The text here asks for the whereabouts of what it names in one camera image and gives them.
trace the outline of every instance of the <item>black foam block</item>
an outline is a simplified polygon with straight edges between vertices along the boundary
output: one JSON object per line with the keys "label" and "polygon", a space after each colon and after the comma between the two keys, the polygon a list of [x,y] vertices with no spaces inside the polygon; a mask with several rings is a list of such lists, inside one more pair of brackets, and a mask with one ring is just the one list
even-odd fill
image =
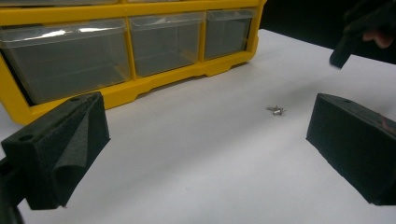
{"label": "black foam block", "polygon": [[306,139],[369,203],[396,204],[396,123],[318,94]]}
{"label": "black foam block", "polygon": [[109,141],[99,92],[67,100],[2,142],[11,166],[26,177],[30,207],[65,206]]}

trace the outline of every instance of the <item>yellow storage organizer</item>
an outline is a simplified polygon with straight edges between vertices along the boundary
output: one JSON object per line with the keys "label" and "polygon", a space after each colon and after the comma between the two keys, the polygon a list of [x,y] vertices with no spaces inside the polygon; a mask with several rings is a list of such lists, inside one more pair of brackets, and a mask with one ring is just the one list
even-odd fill
{"label": "yellow storage organizer", "polygon": [[[41,7],[50,1],[7,0],[0,3],[0,101],[27,124],[83,92],[100,91],[108,109],[181,79],[228,71],[256,53],[265,2],[64,0]],[[22,7],[29,4],[37,7]]]}

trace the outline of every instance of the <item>yellow plastic frame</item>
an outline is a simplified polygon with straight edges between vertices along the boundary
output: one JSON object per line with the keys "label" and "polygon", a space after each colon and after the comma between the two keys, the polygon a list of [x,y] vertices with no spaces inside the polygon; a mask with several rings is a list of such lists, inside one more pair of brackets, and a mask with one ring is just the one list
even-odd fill
{"label": "yellow plastic frame", "polygon": [[[137,77],[134,73],[134,55],[132,44],[127,41],[128,55],[131,65],[131,80],[118,85],[99,89],[105,99],[105,109],[132,102],[137,95],[154,88],[179,81],[188,77],[214,76],[231,69],[232,66],[244,63],[256,53],[258,30],[262,17],[262,9],[266,0],[190,0],[161,3],[127,3],[120,0],[117,4],[82,7],[0,7],[0,26],[22,25],[33,23],[61,23],[73,21],[89,21],[94,19],[124,18],[149,14],[167,14],[189,11],[207,11],[213,9],[233,9],[254,7],[257,16],[252,19],[247,40],[247,49],[243,52],[227,55],[217,59],[204,61],[205,22],[201,25],[199,60],[197,63],[166,71],[150,77]],[[130,39],[130,31],[125,33]],[[3,57],[0,56],[0,102],[18,123],[28,124],[39,118],[67,98],[30,106],[24,99],[14,77],[10,73]]]}

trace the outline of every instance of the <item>white table surface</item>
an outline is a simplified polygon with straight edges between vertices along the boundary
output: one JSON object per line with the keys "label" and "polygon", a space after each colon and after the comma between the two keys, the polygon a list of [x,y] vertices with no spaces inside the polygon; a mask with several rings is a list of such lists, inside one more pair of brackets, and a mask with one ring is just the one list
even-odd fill
{"label": "white table surface", "polygon": [[[352,56],[340,71],[330,49],[259,35],[249,63],[107,110],[111,141],[67,208],[23,201],[26,223],[394,224],[396,207],[368,204],[305,136],[319,92],[396,120],[395,65]],[[0,139],[20,127],[0,106]]]}

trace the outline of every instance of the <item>hand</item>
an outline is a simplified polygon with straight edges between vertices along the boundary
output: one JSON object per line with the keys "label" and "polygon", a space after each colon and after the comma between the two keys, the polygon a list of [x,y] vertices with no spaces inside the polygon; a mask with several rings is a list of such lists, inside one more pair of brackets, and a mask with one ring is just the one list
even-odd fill
{"label": "hand", "polygon": [[376,45],[381,49],[388,48],[392,42],[394,37],[391,35],[385,35],[384,33],[378,30],[368,31],[363,34],[363,41],[372,41],[376,43]]}

